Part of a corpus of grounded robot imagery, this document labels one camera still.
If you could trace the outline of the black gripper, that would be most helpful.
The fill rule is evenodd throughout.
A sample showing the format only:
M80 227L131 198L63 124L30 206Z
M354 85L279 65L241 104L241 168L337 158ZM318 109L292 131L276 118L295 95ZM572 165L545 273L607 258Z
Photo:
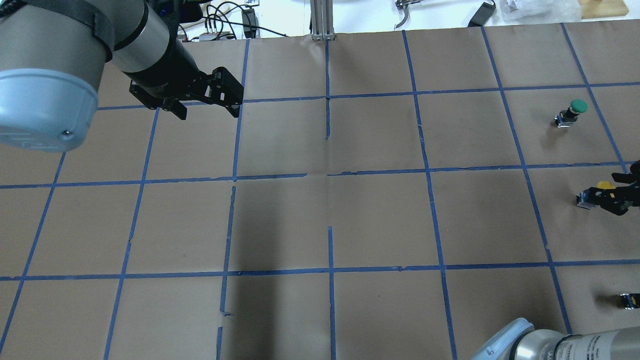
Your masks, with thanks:
M224 66L210 74L199 70L190 53L170 35L124 39L122 73L130 78L129 92L147 109L162 109L185 121L188 109L182 102L195 100L240 117L243 85Z
M611 178L625 186L613 188L589 187L580 192L581 201L594 205L614 215L624 215L631 207L640 206L640 160L633 162L628 173L614 172Z

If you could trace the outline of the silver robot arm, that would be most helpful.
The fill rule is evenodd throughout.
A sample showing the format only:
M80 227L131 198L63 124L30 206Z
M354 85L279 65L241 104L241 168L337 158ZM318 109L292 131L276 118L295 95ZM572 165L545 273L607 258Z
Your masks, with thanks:
M142 0L126 0L128 47L110 50L53 5L23 0L1 18L1 141L65 153L49 186L146 188L180 182L318 191L365 177L614 166L610 140L582 160L539 161L510 97L612 88L590 79L560 24L183 43Z
M576 195L575 203L590 210L601 208L624 215L639 206L639 162L628 173L612 173L613 182L601 181ZM518 317L493 335L473 360L637 360L640 354L638 326L597 333L560 333L535 329Z

